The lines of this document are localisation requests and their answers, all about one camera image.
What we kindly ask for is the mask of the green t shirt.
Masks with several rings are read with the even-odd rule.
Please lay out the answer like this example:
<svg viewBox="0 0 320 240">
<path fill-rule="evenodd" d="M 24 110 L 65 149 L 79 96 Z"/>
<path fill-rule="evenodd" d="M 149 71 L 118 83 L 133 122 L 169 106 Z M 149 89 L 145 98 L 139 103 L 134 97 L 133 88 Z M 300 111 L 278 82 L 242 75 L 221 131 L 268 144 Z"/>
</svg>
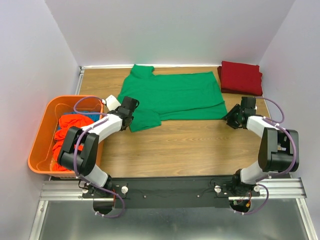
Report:
<svg viewBox="0 0 320 240">
<path fill-rule="evenodd" d="M 213 72 L 154 74 L 153 66 L 134 65 L 117 97 L 138 100 L 132 132 L 158 127 L 169 120 L 220 120 L 227 114 Z"/>
</svg>

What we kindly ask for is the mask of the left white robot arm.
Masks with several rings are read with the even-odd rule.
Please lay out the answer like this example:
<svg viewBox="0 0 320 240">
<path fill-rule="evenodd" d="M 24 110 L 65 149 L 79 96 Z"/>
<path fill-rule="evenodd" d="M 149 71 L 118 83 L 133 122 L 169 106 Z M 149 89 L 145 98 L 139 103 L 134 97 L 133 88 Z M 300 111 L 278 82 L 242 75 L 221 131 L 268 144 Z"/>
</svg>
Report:
<svg viewBox="0 0 320 240">
<path fill-rule="evenodd" d="M 84 127 L 72 126 L 68 129 L 63 140 L 57 162 L 68 170 L 74 171 L 77 178 L 93 186 L 93 191 L 101 198 L 109 194 L 117 195 L 112 189 L 112 178 L 97 165 L 99 144 L 110 135 L 126 130 L 132 123 L 136 108 L 140 105 L 137 99 L 124 97 L 122 102 L 110 95 L 106 99 L 97 96 L 81 98 L 73 107 L 77 110 L 78 104 L 84 100 L 97 99 L 108 107 L 109 112 L 93 112 L 93 115 L 102 118 Z"/>
</svg>

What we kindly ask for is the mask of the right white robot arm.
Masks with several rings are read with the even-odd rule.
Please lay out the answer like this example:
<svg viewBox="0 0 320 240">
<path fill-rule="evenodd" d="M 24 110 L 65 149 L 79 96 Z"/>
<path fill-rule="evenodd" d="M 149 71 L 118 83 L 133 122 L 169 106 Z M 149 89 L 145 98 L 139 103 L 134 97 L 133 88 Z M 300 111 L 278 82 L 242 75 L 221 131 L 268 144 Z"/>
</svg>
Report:
<svg viewBox="0 0 320 240">
<path fill-rule="evenodd" d="M 231 180 L 215 183 L 215 191 L 226 191 L 233 196 L 251 192 L 265 179 L 278 178 L 296 172 L 299 167 L 299 133 L 281 126 L 280 121 L 258 115 L 257 98 L 243 96 L 224 117 L 226 124 L 233 129 L 245 129 L 260 137 L 257 161 L 237 170 Z"/>
</svg>

